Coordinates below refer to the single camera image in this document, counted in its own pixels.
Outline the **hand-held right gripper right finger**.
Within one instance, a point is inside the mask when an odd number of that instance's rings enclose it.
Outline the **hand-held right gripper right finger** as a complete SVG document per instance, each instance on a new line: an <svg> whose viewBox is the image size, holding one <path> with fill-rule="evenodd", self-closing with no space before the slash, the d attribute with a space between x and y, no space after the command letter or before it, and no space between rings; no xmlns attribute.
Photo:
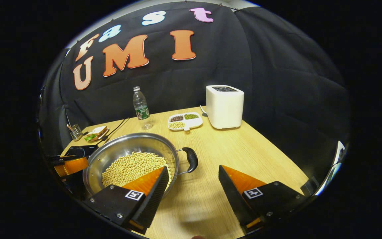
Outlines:
<svg viewBox="0 0 382 239"><path fill-rule="evenodd" d="M279 181L265 183L226 165L219 166L218 179L245 234L272 228L309 203L308 196Z"/></svg>

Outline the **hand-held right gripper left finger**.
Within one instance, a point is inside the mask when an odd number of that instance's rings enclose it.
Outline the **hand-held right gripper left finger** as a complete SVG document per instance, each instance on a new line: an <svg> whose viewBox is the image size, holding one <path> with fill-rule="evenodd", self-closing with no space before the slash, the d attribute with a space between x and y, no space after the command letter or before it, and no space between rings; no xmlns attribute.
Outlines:
<svg viewBox="0 0 382 239"><path fill-rule="evenodd" d="M109 185L84 201L88 209L125 230L145 234L169 182L166 166L123 187Z"/></svg>

